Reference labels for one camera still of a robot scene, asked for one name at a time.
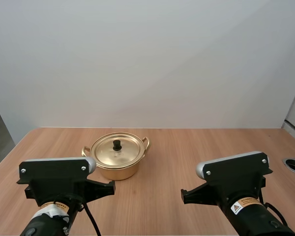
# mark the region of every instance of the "pot lid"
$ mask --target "pot lid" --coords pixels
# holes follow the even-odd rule
[[[143,141],[129,133],[112,133],[99,138],[90,149],[99,167],[123,169],[136,164],[145,154]]]

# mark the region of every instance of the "aluminum pot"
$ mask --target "aluminum pot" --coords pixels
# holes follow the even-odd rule
[[[150,141],[147,137],[140,139],[134,134],[119,132],[99,138],[91,148],[82,148],[82,156],[87,156],[86,151],[89,152],[104,177],[122,180],[138,171],[139,162],[149,147]]]

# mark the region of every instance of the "bolt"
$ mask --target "bolt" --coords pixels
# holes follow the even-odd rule
[[[66,236],[69,235],[69,229],[67,227],[63,228],[63,232]]]

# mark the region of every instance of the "warning label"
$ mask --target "warning label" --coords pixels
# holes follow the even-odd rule
[[[252,204],[260,204],[262,205],[257,199],[255,198],[242,198],[235,202],[231,209],[235,215],[237,215],[244,207],[252,205]]]
[[[53,202],[48,202],[48,203],[44,203],[43,205],[40,206],[40,209],[43,209],[44,207],[53,204]],[[62,210],[64,210],[66,213],[68,213],[69,207],[63,203],[56,203],[56,205],[61,208]]]

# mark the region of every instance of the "wooden table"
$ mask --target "wooden table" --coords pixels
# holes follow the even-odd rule
[[[139,171],[116,182],[116,194],[89,208],[103,235],[235,235],[217,206],[184,205],[180,189],[204,183],[195,174],[201,161],[259,150],[274,171],[266,176],[265,201],[276,206],[295,231],[295,173],[282,163],[295,157],[295,139],[282,129],[109,129],[40,128],[28,133],[0,163],[0,235],[19,235],[38,210],[17,185],[18,165],[30,158],[77,157],[104,134],[130,132],[151,139]],[[98,171],[89,176],[108,182]],[[71,235],[95,235],[83,211]]]

